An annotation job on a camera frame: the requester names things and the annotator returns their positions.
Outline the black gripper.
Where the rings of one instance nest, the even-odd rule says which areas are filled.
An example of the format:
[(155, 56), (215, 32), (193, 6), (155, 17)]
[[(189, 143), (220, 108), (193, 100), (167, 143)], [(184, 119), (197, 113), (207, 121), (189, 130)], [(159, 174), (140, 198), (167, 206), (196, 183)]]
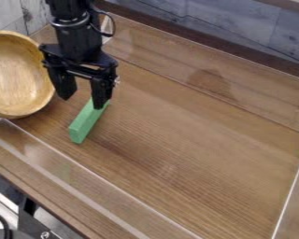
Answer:
[(76, 76), (89, 81), (95, 109), (103, 109), (112, 98), (117, 78), (117, 61), (103, 51), (103, 40), (115, 31), (101, 28), (99, 18), (50, 20), (57, 42), (41, 44), (44, 66), (57, 95), (68, 100), (77, 90)]

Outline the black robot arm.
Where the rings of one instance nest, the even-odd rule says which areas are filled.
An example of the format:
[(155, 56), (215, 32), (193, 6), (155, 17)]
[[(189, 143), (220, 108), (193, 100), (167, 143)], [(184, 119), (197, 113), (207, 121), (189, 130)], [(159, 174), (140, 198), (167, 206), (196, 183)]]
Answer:
[(95, 109), (112, 98), (119, 63), (103, 51), (103, 37), (115, 33), (101, 30), (100, 16), (92, 0), (46, 0), (56, 44), (41, 44), (42, 64), (58, 96), (68, 100), (77, 90), (76, 78), (89, 81)]

